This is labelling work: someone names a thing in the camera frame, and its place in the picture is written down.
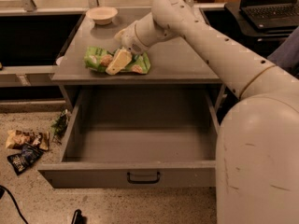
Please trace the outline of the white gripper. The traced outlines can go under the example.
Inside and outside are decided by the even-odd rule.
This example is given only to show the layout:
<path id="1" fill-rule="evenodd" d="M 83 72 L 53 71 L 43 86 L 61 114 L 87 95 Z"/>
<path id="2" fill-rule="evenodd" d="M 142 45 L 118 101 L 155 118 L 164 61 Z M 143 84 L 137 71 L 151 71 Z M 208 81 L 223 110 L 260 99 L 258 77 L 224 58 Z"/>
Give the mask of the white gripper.
<path id="1" fill-rule="evenodd" d="M 134 21 L 114 35 L 114 38 L 121 44 L 122 48 L 116 51 L 112 62 L 106 69 L 109 75 L 119 73 L 132 60 L 132 53 L 142 54 L 149 49 L 138 38 L 135 30 L 136 25 L 137 21 Z"/>

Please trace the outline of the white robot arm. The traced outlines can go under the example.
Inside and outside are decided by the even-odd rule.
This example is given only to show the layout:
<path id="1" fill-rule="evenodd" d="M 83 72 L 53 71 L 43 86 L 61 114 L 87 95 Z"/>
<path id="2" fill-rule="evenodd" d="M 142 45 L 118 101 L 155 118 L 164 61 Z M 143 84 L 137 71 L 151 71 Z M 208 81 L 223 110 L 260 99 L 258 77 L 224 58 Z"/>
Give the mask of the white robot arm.
<path id="1" fill-rule="evenodd" d="M 153 0 L 116 37 L 141 54 L 176 35 L 239 100 L 218 133 L 218 224 L 299 224 L 299 80 L 199 21 L 183 0 Z"/>

